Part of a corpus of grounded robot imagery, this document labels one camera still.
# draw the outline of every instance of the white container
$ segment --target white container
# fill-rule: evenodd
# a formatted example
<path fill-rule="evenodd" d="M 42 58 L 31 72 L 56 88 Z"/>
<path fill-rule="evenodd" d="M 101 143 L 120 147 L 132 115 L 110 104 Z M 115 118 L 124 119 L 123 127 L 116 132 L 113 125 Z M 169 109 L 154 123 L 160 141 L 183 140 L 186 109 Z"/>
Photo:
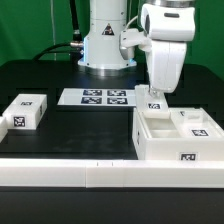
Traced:
<path fill-rule="evenodd" d="M 203 109 L 170 108 L 169 119 L 134 111 L 139 160 L 223 161 L 224 132 Z"/>
<path fill-rule="evenodd" d="M 3 140 L 3 138 L 8 133 L 6 120 L 4 117 L 0 117 L 0 142 Z"/>
<path fill-rule="evenodd" d="M 35 130 L 47 109 L 47 96 L 20 94 L 4 111 L 8 129 Z"/>

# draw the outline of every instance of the white cube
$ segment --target white cube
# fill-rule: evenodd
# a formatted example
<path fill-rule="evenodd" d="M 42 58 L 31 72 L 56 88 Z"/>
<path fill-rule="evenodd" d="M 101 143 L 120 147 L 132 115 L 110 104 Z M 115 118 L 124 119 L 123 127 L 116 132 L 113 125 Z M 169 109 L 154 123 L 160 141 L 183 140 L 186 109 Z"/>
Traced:
<path fill-rule="evenodd" d="M 4 111 L 8 129 L 35 130 L 47 109 L 47 97 L 42 94 L 20 94 Z"/>
<path fill-rule="evenodd" d="M 0 142 L 6 136 L 8 132 L 7 123 L 4 117 L 0 117 Z"/>

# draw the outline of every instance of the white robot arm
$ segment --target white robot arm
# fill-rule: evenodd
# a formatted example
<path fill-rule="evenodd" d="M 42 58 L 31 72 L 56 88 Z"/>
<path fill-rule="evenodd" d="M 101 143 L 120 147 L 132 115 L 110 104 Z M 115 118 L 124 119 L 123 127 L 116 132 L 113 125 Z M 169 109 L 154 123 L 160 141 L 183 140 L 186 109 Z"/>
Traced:
<path fill-rule="evenodd" d="M 133 46 L 145 51 L 149 73 L 150 96 L 139 105 L 145 107 L 146 116 L 169 116 L 163 93 L 176 89 L 183 67 L 187 45 L 195 34 L 194 0 L 147 0 L 141 9 L 140 22 L 144 29 L 126 29 L 121 33 L 121 53 L 125 58 L 133 57 Z M 160 103 L 160 111 L 149 105 Z"/>

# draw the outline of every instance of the white platform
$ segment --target white platform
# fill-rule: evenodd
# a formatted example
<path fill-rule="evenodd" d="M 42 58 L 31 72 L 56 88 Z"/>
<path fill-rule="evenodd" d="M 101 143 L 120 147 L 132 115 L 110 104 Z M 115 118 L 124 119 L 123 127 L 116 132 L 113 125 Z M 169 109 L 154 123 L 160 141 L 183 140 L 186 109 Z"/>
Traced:
<path fill-rule="evenodd" d="M 0 186 L 224 188 L 224 162 L 0 159 Z"/>

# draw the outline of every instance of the table surface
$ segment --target table surface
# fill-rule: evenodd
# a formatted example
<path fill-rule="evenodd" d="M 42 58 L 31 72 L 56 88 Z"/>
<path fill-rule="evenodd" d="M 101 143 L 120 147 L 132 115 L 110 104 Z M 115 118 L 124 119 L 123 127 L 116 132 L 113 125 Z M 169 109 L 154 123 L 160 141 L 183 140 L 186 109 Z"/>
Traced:
<path fill-rule="evenodd" d="M 47 94 L 36 131 L 10 130 L 1 158 L 137 159 L 133 108 L 58 106 L 64 88 L 133 89 L 148 83 L 145 65 L 96 77 L 69 62 L 11 61 L 0 67 L 0 114 L 20 93 Z M 224 82 L 185 65 L 170 107 L 202 107 L 224 128 Z M 224 223 L 222 189 L 0 188 L 5 223 Z"/>

